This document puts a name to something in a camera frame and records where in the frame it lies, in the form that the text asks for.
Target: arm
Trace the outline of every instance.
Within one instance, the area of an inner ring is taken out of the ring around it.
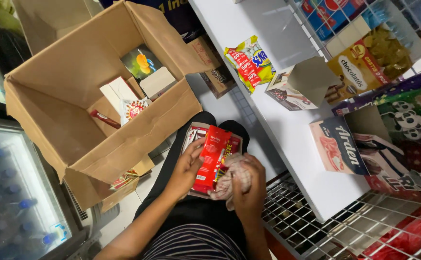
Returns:
[[[266,197],[265,167],[257,158],[247,153],[244,156],[250,163],[242,162],[242,167],[251,174],[252,185],[250,190],[243,194],[241,181],[236,176],[233,178],[234,209],[244,228],[249,258],[270,260],[261,218]]]
[[[157,233],[175,204],[191,189],[202,166],[201,138],[191,143],[180,156],[172,176],[156,198],[121,234],[101,250],[95,260],[124,260],[137,257]]]

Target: orange fruit image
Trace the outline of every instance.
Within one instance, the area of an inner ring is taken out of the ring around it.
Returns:
[[[138,63],[138,65],[141,68],[148,68],[149,64],[148,64],[148,60],[146,59],[146,56],[143,54],[138,54],[138,56],[136,57],[136,62]]]
[[[151,72],[151,69],[149,67],[140,67],[140,69],[144,74],[149,74]]]

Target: glass door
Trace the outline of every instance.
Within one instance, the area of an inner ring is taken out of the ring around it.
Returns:
[[[39,259],[72,232],[33,143],[0,125],[0,260]]]

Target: cloth rag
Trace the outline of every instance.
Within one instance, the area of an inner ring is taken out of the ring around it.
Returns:
[[[233,204],[233,176],[241,181],[242,192],[247,192],[252,185],[252,176],[248,170],[242,168],[241,162],[250,162],[240,153],[234,153],[225,158],[223,164],[228,167],[225,175],[217,180],[215,190],[208,191],[208,195],[213,200],[226,200],[227,209],[234,210]]]

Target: striped shirt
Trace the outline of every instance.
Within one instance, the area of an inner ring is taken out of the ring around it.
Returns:
[[[143,260],[245,260],[226,234],[201,224],[172,228],[153,240]]]

